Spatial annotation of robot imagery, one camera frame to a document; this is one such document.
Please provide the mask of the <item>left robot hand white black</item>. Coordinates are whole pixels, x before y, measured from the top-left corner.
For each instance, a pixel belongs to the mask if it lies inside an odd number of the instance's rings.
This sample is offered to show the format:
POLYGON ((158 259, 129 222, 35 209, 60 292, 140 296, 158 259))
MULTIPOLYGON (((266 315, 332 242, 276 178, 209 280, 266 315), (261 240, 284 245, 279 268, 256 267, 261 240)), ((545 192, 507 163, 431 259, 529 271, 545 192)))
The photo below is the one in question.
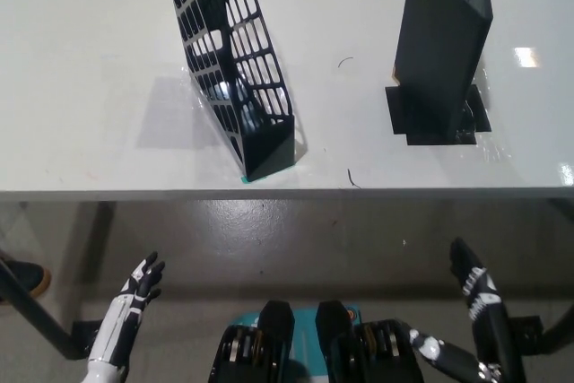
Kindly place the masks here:
POLYGON ((113 298, 92 345, 90 362, 110 365, 116 371, 128 365, 143 313, 161 294, 157 284, 165 263, 157 263, 157 258, 158 253, 153 251, 143 259, 113 298))

